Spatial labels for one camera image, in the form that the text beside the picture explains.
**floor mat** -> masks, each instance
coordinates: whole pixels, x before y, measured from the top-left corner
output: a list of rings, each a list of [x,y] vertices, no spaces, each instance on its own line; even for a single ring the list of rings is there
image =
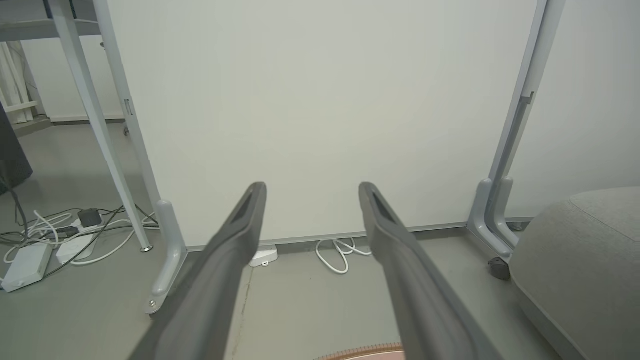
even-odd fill
[[[318,360],[348,359],[404,360],[404,351],[402,349],[402,344],[400,343],[380,344],[372,347],[361,347],[340,351],[332,355],[323,356]]]

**whiteboard stand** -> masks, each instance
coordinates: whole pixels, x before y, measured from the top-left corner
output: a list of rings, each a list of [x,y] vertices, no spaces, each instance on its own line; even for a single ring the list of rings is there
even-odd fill
[[[145,141],[142,136],[142,131],[140,130],[138,117],[136,116],[136,109],[129,91],[124,65],[122,65],[120,49],[118,48],[113,23],[111,22],[109,4],[106,0],[95,0],[93,4],[100,26],[100,33],[102,33],[104,49],[107,54],[107,59],[109,60],[111,73],[113,74],[113,81],[115,82],[118,97],[120,98],[122,113],[124,113],[125,121],[129,127],[129,134],[140,162],[142,178],[145,181],[149,198],[154,206],[154,211],[160,224],[161,233],[166,242],[166,259],[164,266],[151,288],[151,295],[144,304],[145,313],[153,314],[160,310],[160,307],[169,294],[169,290],[173,286],[175,278],[178,276],[178,272],[180,272],[184,264],[184,260],[187,258],[187,247],[184,244],[173,205],[171,202],[160,199],[160,192],[156,185],[154,171],[151,167],[151,162],[149,162],[147,148],[145,147]]]
[[[513,187],[513,179],[507,175],[547,66],[564,3],[565,0],[538,0],[498,149],[489,177],[483,179],[477,187],[476,199],[467,223],[469,230],[505,263],[509,263],[513,249],[518,245],[518,236],[509,229],[504,218]]]
[[[91,79],[91,73],[89,72],[89,66],[87,65],[86,58],[84,57],[84,51],[80,43],[80,36],[76,29],[76,22],[71,10],[71,5],[68,0],[53,0],[50,1],[51,13],[53,15],[53,22],[58,31],[60,42],[62,43],[62,49],[65,52],[71,73],[73,74],[80,98],[84,105],[87,115],[89,116],[89,123],[93,128],[95,137],[98,139],[98,145],[104,155],[104,159],[107,161],[109,171],[113,176],[113,181],[116,184],[124,208],[127,211],[131,225],[136,232],[138,241],[140,242],[141,251],[147,252],[153,249],[153,246],[149,244],[147,234],[142,226],[142,222],[138,216],[136,205],[131,197],[131,191],[127,186],[122,166],[113,148],[113,142],[109,136],[107,124],[104,120],[104,114],[102,108],[100,108],[100,102],[98,101],[98,95],[95,92],[93,81]]]

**whiteboard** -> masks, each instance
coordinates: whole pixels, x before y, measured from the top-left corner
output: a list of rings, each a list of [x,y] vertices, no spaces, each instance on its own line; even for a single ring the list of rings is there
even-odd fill
[[[640,3],[567,1],[509,176],[508,217],[640,186]]]
[[[536,1],[109,0],[162,198],[205,245],[264,181],[262,239],[464,222]]]

